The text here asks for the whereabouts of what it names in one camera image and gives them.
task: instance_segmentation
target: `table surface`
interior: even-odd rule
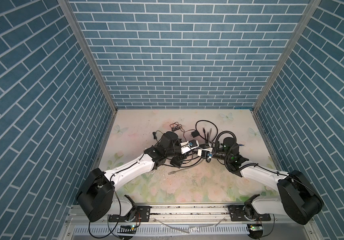
[[[174,122],[182,124],[187,131],[194,129],[198,120],[215,123],[219,132],[233,132],[237,143],[245,144],[240,146],[240,154],[243,157],[261,166],[275,168],[251,112],[237,109],[119,110],[99,168],[103,171],[112,169],[140,156],[146,148],[156,144],[152,132],[170,131],[169,125]],[[208,122],[199,122],[197,129],[202,132],[203,127],[206,131],[212,128],[213,138],[216,128]],[[183,132],[177,130],[175,133],[184,141]],[[157,139],[160,139],[161,133],[157,132],[156,135]],[[222,135],[220,142],[229,136]],[[190,132],[187,132],[185,137],[187,140],[192,139]],[[204,143],[201,137],[195,139],[200,144]],[[193,168],[168,175],[174,170],[178,169],[161,166],[136,177],[117,193],[130,195],[137,203],[234,202],[246,201],[254,194],[278,195],[276,191],[259,182],[231,174],[215,159],[210,163],[203,161]]]

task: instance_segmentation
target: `brick wallpaper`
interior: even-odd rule
[[[112,112],[56,0],[0,0],[0,239],[59,235]]]
[[[251,108],[309,0],[71,0],[118,108]]]
[[[344,1],[321,1],[258,116],[283,168],[321,194],[324,239],[344,239]]]

